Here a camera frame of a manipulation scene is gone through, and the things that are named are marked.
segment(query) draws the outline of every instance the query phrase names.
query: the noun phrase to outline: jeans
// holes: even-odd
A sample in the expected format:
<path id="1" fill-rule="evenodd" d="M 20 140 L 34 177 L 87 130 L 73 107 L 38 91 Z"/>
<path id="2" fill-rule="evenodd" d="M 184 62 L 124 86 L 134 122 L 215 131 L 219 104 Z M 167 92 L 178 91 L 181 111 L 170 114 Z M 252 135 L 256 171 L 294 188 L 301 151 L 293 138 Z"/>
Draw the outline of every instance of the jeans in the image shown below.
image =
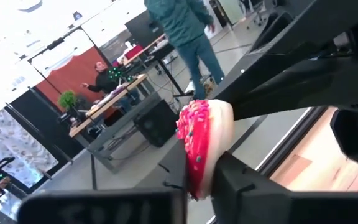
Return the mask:
<path id="1" fill-rule="evenodd" d="M 140 95 L 136 89 L 130 90 L 129 95 L 123 96 L 121 99 L 118 100 L 120 106 L 122 106 L 125 113 L 128 113 L 132 109 L 132 105 L 138 105 L 140 103 Z"/>
<path id="2" fill-rule="evenodd" d="M 215 56 L 212 45 L 206 35 L 202 35 L 191 42 L 177 47 L 180 57 L 188 67 L 195 87 L 195 98 L 203 100 L 206 98 L 203 84 L 200 82 L 201 73 L 198 68 L 200 58 L 209 72 L 212 74 L 216 84 L 219 84 L 224 78 L 223 71 L 219 65 L 218 59 Z"/>

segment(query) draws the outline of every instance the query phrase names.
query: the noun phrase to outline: red object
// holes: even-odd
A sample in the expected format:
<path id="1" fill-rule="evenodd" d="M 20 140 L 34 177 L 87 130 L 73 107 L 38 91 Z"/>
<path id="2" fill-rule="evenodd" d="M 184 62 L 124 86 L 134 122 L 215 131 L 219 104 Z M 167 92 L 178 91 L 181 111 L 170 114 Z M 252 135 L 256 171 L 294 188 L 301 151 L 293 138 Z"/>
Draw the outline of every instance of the red object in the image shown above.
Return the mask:
<path id="1" fill-rule="evenodd" d="M 117 60 L 113 61 L 111 64 L 113 67 L 118 68 L 119 67 L 119 63 Z"/>
<path id="2" fill-rule="evenodd" d="M 80 87 L 81 83 L 94 84 L 97 72 L 94 69 L 96 62 L 103 59 L 98 51 L 92 47 L 81 55 L 74 56 L 66 65 L 53 70 L 47 80 L 50 81 L 60 92 L 73 90 L 76 94 L 83 95 L 88 101 L 94 102 L 103 98 L 103 93 L 94 93 L 87 88 Z M 63 108 L 58 104 L 60 94 L 46 80 L 38 83 L 36 87 L 61 111 Z M 106 116 L 114 113 L 115 109 L 108 109 Z"/>
<path id="3" fill-rule="evenodd" d="M 125 56 L 125 58 L 127 58 L 127 60 L 130 60 L 133 57 L 135 57 L 142 50 L 143 50 L 143 47 L 138 44 L 133 49 L 130 49 L 128 52 L 126 52 L 124 54 L 124 56 Z"/>
<path id="4" fill-rule="evenodd" d="M 200 197 L 201 182 L 206 166 L 211 121 L 207 100 L 192 101 L 180 113 L 177 121 L 177 138 L 185 140 L 190 176 L 190 194 Z"/>

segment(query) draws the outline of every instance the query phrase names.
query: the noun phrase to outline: green jacket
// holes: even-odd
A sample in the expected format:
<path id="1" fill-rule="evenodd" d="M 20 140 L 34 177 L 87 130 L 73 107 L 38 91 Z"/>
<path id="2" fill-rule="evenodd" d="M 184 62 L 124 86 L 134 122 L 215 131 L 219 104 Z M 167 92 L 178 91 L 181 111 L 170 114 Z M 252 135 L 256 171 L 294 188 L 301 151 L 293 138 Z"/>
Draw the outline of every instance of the green jacket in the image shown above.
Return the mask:
<path id="1" fill-rule="evenodd" d="M 203 0 L 145 0 L 144 4 L 174 47 L 202 36 L 204 28 L 213 23 Z"/>

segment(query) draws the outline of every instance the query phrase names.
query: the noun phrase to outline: curtain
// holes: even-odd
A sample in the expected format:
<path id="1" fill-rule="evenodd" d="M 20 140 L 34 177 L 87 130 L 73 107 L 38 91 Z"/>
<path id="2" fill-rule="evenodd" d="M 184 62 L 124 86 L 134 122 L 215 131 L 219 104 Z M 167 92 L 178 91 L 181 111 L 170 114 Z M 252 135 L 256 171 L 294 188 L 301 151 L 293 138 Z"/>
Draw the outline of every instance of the curtain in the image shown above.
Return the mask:
<path id="1" fill-rule="evenodd" d="M 0 111 L 0 160 L 16 159 L 4 171 L 32 187 L 58 161 L 33 138 L 5 109 Z"/>

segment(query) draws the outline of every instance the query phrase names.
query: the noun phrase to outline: gray floor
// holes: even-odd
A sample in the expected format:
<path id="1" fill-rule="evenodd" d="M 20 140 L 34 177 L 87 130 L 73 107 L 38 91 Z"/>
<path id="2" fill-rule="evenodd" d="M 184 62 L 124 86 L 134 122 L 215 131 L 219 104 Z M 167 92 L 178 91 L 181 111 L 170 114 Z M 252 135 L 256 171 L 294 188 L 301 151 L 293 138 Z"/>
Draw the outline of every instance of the gray floor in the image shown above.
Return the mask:
<path id="1" fill-rule="evenodd" d="M 247 21 L 242 22 L 236 25 L 233 31 L 230 31 L 227 27 L 211 40 L 215 52 L 223 50 L 223 52 L 217 54 L 217 57 L 225 73 L 230 71 L 249 48 L 239 47 L 235 50 L 225 50 L 252 43 L 260 32 L 260 29 L 253 27 L 253 24 L 250 25 L 251 31 L 247 30 L 247 25 Z M 205 67 L 201 66 L 201 68 L 206 73 Z M 175 75 L 175 79 L 182 89 L 185 89 L 190 76 L 183 61 L 177 58 L 169 66 L 169 69 Z M 149 72 L 149 80 L 158 89 L 162 98 L 168 102 L 173 101 L 172 93 L 176 93 L 176 91 L 173 91 L 173 87 L 168 82 L 167 77 L 163 75 L 158 76 L 155 71 L 151 70 Z M 182 98 L 181 102 L 187 103 L 188 100 L 188 98 Z M 295 110 L 268 115 L 259 127 L 241 144 L 234 155 L 251 167 L 256 167 L 293 126 L 303 112 L 304 110 Z M 235 139 L 239 139 L 257 119 L 250 118 L 236 121 Z M 164 147 L 155 148 L 149 146 L 145 151 L 136 154 L 136 156 L 130 159 L 114 161 L 115 164 L 119 164 L 119 172 L 117 174 L 110 173 L 101 164 L 96 162 L 98 188 L 122 189 L 135 186 L 156 166 L 157 162 L 169 151 L 174 142 L 175 138 L 171 138 Z M 141 151 L 147 145 L 144 137 L 140 133 L 137 133 L 132 137 L 131 141 L 126 142 L 114 153 L 114 157 L 127 157 L 130 154 Z M 92 189 L 89 153 L 85 152 L 72 166 L 63 170 L 42 188 L 45 190 Z M 189 224 L 206 223 L 212 216 L 213 209 L 209 200 L 190 202 L 188 210 Z"/>

